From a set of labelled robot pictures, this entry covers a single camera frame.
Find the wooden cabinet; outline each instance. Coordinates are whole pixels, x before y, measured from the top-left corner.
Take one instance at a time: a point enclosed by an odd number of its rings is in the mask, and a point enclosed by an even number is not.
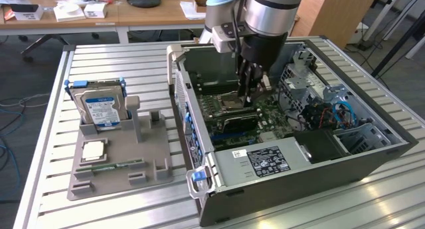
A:
[[[373,0],[303,0],[292,36],[327,36],[344,48]]]

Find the motherboard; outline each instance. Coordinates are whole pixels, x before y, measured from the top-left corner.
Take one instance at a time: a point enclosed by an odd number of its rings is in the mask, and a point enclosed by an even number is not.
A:
[[[199,102],[216,151],[283,139],[293,132],[273,96],[247,108],[236,92],[199,95]]]

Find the power supply label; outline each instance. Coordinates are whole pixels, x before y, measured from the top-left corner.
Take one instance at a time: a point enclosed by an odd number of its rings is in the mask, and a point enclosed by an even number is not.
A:
[[[85,103],[97,126],[111,127],[120,123],[120,115],[113,108],[113,97],[91,98],[85,100]]]
[[[248,152],[247,154],[255,173],[260,178],[291,170],[277,146]]]

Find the slotted metal work surface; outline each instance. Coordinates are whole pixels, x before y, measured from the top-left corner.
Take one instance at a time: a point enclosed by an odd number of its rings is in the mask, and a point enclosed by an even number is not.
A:
[[[361,182],[209,228],[424,227],[425,122],[329,41],[319,37],[308,39],[420,143]],[[165,48],[175,43],[184,42],[77,46],[75,51],[63,52],[15,222],[16,229],[199,227],[197,208],[188,194],[184,158],[167,85]],[[340,80],[324,65],[319,64],[317,71],[331,84],[339,83]],[[175,180],[152,188],[72,202],[67,200],[67,187],[80,115],[63,90],[63,81],[107,80],[116,77],[127,79],[128,94],[140,97],[139,115],[145,115],[149,109],[160,109],[167,117]]]

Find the black lamp base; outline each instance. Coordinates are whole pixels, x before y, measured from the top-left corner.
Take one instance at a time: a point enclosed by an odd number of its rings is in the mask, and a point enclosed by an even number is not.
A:
[[[161,4],[161,0],[127,0],[128,4],[141,8],[152,8]]]

